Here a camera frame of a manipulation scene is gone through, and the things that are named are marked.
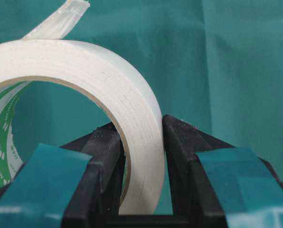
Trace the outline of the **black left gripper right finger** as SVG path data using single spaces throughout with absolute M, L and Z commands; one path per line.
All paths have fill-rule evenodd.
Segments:
M 162 120 L 172 208 L 195 228 L 283 228 L 283 182 L 250 149 Z

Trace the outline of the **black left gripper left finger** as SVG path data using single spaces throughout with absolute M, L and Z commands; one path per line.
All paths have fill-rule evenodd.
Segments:
M 60 147 L 38 145 L 0 189 L 0 228 L 102 227 L 119 214 L 124 164 L 112 123 Z

